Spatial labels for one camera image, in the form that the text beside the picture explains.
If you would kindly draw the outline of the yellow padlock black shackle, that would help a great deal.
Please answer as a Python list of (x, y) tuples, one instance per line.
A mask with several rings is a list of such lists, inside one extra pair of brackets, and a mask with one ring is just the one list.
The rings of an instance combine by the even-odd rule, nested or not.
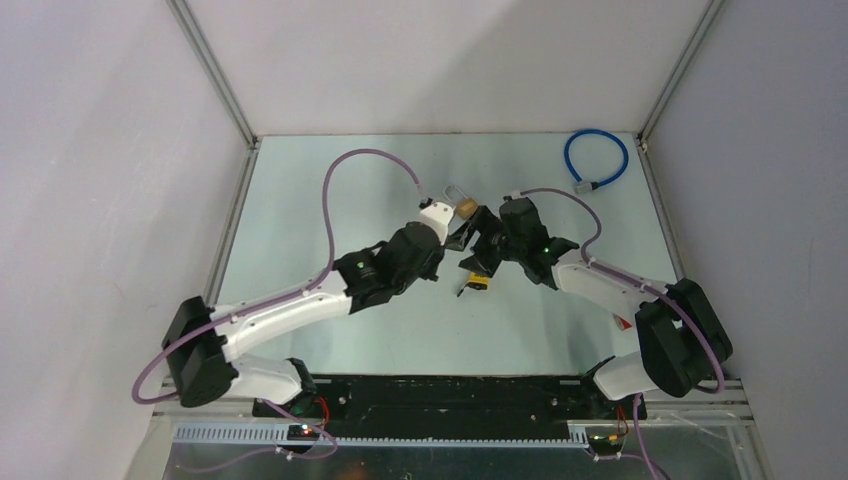
[(489, 288), (489, 285), (490, 278), (488, 276), (470, 272), (465, 287), (472, 290), (485, 291)]

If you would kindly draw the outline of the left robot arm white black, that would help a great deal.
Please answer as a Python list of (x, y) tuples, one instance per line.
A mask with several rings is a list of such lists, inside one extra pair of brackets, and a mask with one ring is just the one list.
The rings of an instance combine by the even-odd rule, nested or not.
[(162, 341), (180, 405), (195, 408), (230, 395), (273, 402), (292, 416), (308, 414), (316, 390), (304, 362), (274, 363), (251, 350), (312, 323), (385, 304), (418, 279), (437, 280), (446, 238), (444, 230), (412, 221), (277, 298), (217, 307), (199, 296), (183, 301)]

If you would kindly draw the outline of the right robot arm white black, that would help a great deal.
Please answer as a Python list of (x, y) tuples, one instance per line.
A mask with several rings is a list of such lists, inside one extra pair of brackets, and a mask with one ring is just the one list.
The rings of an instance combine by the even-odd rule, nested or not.
[(550, 235), (525, 196), (506, 198), (498, 213), (463, 199), (456, 212), (463, 224), (448, 246), (471, 251), (461, 268), (493, 277), (502, 263), (514, 262), (532, 283), (582, 297), (608, 311), (619, 329), (636, 332), (635, 352), (603, 360), (585, 374), (581, 402), (591, 416), (606, 418), (637, 393), (660, 390), (681, 398), (708, 377), (722, 377), (733, 346), (698, 283), (663, 283), (595, 259), (585, 245)]

